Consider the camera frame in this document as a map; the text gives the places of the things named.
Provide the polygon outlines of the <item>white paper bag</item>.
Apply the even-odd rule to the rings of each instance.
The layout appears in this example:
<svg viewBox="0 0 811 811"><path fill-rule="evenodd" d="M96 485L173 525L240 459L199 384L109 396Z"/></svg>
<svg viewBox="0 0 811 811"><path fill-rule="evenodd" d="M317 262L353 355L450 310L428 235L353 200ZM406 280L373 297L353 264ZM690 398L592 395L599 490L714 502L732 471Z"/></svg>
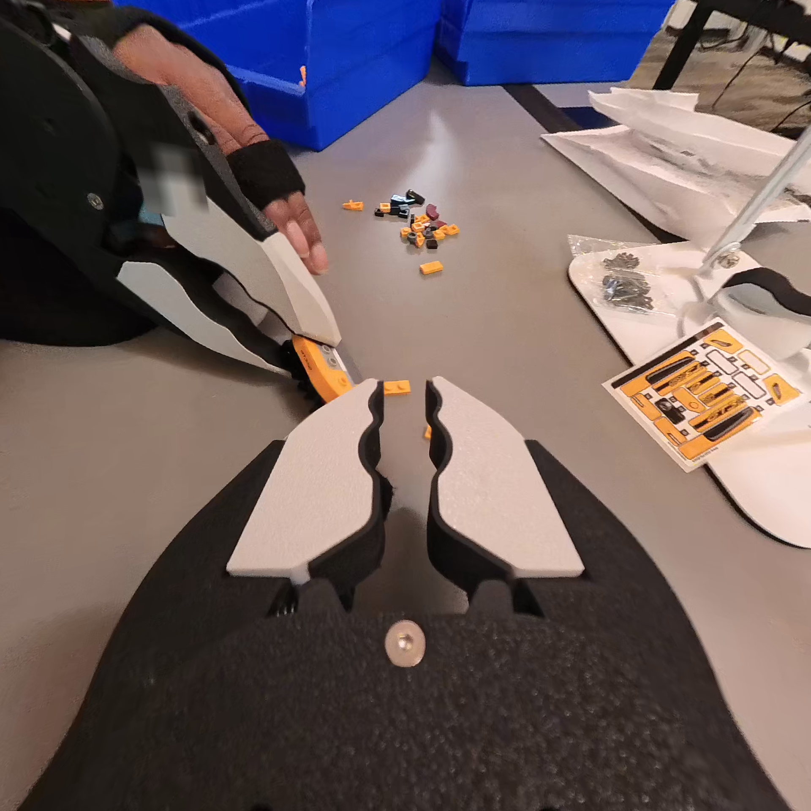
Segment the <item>white paper bag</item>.
<svg viewBox="0 0 811 811"><path fill-rule="evenodd" d="M644 219L709 248L765 185L624 126L542 136L559 154Z"/></svg>
<svg viewBox="0 0 811 811"><path fill-rule="evenodd" d="M691 94L612 87L606 93L589 91L589 100L596 111L638 135L743 174L770 174L799 145L798 140L697 111Z"/></svg>

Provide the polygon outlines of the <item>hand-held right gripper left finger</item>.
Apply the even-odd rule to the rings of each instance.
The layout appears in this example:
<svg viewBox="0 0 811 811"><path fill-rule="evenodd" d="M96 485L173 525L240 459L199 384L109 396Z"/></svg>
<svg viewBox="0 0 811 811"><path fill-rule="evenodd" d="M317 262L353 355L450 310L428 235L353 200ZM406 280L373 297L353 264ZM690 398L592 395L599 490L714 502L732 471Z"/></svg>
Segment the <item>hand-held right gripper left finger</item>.
<svg viewBox="0 0 811 811"><path fill-rule="evenodd" d="M368 379L291 431L226 570L356 586L380 567L392 486L378 471L383 383Z"/></svg>

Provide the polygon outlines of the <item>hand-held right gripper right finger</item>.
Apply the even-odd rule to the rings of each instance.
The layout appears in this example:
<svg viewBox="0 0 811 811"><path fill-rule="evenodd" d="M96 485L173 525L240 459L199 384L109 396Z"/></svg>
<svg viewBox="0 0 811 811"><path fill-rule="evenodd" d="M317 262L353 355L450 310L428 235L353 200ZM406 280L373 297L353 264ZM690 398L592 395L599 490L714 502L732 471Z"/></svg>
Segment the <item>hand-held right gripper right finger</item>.
<svg viewBox="0 0 811 811"><path fill-rule="evenodd" d="M446 378L427 382L429 556L449 580L571 578L585 566L522 434Z"/></svg>

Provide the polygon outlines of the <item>lego sticker sheet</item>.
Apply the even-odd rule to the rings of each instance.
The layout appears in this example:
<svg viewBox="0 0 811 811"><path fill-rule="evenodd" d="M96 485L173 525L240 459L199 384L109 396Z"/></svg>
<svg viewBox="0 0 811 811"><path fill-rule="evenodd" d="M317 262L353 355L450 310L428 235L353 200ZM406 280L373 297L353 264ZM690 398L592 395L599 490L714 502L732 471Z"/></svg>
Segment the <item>lego sticker sheet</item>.
<svg viewBox="0 0 811 811"><path fill-rule="evenodd" d="M685 472L809 402L809 381L714 318L604 390Z"/></svg>

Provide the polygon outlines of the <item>orange grey lego assembly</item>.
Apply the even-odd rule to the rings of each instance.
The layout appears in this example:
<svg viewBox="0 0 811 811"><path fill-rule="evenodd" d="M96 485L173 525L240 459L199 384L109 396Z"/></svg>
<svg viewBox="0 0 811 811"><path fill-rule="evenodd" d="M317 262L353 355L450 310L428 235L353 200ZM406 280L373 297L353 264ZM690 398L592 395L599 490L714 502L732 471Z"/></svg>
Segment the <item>orange grey lego assembly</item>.
<svg viewBox="0 0 811 811"><path fill-rule="evenodd" d="M293 335L280 345L290 375L313 408L330 403L354 386L349 370L334 348Z"/></svg>

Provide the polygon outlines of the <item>person's left hand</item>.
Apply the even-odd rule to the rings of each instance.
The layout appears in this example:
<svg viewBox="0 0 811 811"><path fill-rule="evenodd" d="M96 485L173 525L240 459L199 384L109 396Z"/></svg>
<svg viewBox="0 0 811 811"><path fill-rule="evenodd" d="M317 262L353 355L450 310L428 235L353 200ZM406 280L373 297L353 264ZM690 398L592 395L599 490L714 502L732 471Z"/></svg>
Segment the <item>person's left hand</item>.
<svg viewBox="0 0 811 811"><path fill-rule="evenodd" d="M117 60L154 84L176 87L193 105L226 156L238 153L252 174L259 172L259 158L269 157L271 140L239 100L226 76L187 47L167 40L155 27L142 24L114 46ZM242 188L255 200L267 199L264 215L283 233L312 275L323 275L329 260L318 225L300 189L269 199L278 191L278 178L243 178Z"/></svg>

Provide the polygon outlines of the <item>pile of small lego pieces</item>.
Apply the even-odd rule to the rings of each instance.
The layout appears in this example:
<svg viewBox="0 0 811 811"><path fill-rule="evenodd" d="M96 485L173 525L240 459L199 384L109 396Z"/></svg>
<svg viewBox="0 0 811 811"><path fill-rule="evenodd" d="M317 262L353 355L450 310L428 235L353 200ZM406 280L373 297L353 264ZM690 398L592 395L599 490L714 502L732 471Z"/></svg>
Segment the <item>pile of small lego pieces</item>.
<svg viewBox="0 0 811 811"><path fill-rule="evenodd" d="M376 220L396 220L398 238L416 250L435 251L447 240L461 234L460 226L441 219L439 209L427 198L408 188L402 193L367 207L359 199L348 199L341 204L346 212L368 212Z"/></svg>

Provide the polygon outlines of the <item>plastic bag of black parts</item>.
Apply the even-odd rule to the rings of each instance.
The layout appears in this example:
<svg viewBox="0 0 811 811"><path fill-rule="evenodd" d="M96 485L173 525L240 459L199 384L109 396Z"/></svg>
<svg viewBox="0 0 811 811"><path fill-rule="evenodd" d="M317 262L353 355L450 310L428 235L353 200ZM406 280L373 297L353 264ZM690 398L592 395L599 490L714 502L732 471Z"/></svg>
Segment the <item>plastic bag of black parts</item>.
<svg viewBox="0 0 811 811"><path fill-rule="evenodd" d="M572 255L569 280L586 303L641 316L664 313L654 294L653 275L642 270L638 252L645 243L578 234L568 234L567 242Z"/></svg>

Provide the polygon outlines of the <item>white book stand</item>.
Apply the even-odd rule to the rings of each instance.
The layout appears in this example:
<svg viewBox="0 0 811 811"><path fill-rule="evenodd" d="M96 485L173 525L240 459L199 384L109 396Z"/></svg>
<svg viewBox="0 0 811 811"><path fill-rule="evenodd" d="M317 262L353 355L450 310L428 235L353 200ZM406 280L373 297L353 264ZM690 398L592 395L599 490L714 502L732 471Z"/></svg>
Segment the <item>white book stand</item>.
<svg viewBox="0 0 811 811"><path fill-rule="evenodd" d="M675 242L639 249L642 270L653 275L664 313L641 316L598 308L577 292L631 367L718 317L809 381L809 293L758 266L741 250L756 218L808 158L806 128L799 145L777 164L712 248ZM803 549L809 549L810 539L809 423L807 402L720 449L704 464L751 524L778 542Z"/></svg>

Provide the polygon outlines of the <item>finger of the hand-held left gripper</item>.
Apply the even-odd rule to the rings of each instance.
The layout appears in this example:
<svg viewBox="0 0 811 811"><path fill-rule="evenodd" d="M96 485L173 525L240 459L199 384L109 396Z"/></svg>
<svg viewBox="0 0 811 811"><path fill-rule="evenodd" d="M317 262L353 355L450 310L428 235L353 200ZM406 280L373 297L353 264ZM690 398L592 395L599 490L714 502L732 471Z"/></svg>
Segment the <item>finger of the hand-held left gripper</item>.
<svg viewBox="0 0 811 811"><path fill-rule="evenodd" d="M327 346L339 345L340 330L331 307L285 235L274 232L255 238L226 212L161 218L176 242L227 271L291 332Z"/></svg>
<svg viewBox="0 0 811 811"><path fill-rule="evenodd" d="M223 299L197 271L128 260L117 281L197 345L286 379L292 377L280 345L263 334L247 313Z"/></svg>

